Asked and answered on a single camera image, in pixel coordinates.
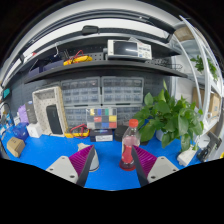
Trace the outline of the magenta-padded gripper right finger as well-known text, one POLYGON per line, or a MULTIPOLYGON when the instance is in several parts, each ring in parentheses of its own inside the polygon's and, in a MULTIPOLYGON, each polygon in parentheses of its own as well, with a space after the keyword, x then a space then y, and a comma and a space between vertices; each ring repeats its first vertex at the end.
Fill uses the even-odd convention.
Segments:
POLYGON ((178 171, 165 156, 156 157, 138 146, 132 146, 131 155, 141 187, 178 171))

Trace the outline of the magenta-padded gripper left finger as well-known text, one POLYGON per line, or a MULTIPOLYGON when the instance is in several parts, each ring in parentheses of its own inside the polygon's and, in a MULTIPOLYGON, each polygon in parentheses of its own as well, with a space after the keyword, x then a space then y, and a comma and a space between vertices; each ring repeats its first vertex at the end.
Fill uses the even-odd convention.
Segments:
POLYGON ((47 168, 47 171, 78 186, 84 187, 94 155, 95 148, 93 145, 90 145, 70 157, 59 157, 47 168))

